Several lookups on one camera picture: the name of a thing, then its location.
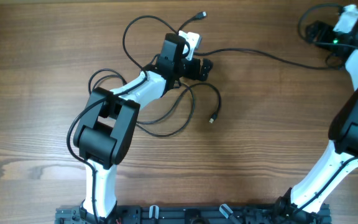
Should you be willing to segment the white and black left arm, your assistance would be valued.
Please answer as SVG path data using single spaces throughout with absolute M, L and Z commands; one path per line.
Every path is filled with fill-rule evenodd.
M 156 63 L 141 67 L 139 76 L 120 88 L 90 88 L 84 110 L 67 133 L 68 152 L 86 167 L 86 198 L 79 206 L 85 223 L 115 223 L 117 167 L 126 156 L 141 109 L 174 89 L 182 77 L 202 84 L 212 69 L 195 58 L 201 36 L 167 33 Z

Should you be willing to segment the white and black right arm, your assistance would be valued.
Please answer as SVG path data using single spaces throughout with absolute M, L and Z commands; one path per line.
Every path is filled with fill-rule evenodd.
M 316 21 L 299 36 L 330 50 L 343 61 L 354 92 L 329 127 L 329 142 L 307 176 L 277 199 L 272 219 L 279 223 L 321 223 L 324 200 L 354 169 L 358 168 L 358 8 L 341 6 L 335 26 Z

